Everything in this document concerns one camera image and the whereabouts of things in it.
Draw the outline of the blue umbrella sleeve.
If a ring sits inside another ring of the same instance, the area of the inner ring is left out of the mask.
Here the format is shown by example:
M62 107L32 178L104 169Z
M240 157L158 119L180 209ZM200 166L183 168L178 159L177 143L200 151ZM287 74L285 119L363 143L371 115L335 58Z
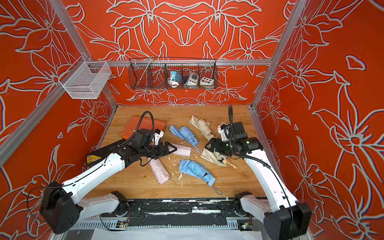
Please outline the blue umbrella sleeve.
M184 136L180 133L180 130L178 128L176 128L175 126L171 125L170 126L170 131L173 135L181 138L181 139L185 139Z

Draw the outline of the blue umbrella back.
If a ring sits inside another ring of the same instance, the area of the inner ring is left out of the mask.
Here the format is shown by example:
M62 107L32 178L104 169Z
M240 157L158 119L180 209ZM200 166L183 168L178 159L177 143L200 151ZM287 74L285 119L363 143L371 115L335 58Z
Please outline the blue umbrella back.
M180 129L180 134L182 138L190 143L200 154L203 153L202 150L198 148L198 144L200 143L195 134L186 126Z

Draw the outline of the blue umbrella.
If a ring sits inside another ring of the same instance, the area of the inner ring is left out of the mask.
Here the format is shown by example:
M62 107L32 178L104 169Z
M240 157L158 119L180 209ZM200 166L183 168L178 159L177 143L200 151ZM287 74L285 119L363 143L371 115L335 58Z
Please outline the blue umbrella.
M223 194L222 191L214 187L216 178L203 165L192 160L182 159L179 161L179 170L183 174L203 180L217 195L221 196Z
M190 143L200 154L203 153L202 150L198 148L198 144L200 143L195 134L186 126L180 129L180 134L182 138Z

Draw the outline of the blue umbrella front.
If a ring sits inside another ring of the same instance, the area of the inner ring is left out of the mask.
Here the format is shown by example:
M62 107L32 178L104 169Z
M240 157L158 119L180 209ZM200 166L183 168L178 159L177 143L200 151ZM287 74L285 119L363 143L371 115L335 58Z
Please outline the blue umbrella front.
M216 178L203 165L192 160L182 159L179 161L179 170L183 174L203 180L217 195L221 196L223 194L222 191L214 187Z

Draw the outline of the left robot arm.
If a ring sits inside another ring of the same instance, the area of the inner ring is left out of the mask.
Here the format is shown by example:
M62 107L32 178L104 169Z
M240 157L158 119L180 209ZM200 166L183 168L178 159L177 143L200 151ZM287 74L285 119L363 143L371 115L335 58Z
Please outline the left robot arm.
M127 140L110 145L107 155L87 171L61 184L52 182L45 188L40 215L54 234L62 234L77 221L103 213L125 216L132 212L128 199L118 191L91 199L85 196L112 175L135 162L142 162L143 158L151 163L177 151L175 145L161 142L162 132L154 128L154 121L151 127L150 130L136 128Z

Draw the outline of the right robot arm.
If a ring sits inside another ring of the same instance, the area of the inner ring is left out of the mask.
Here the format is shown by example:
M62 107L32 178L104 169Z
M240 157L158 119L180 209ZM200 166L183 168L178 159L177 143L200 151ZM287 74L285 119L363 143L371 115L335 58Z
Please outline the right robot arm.
M263 223L272 240L292 240L307 234L312 211L300 203L288 190L272 167L261 142L248 137L242 122L233 121L233 107L228 108L229 124L220 127L220 138L212 138L205 150L226 157L244 160L256 175L268 203L263 203L250 192L236 194L234 211L240 216L253 216Z

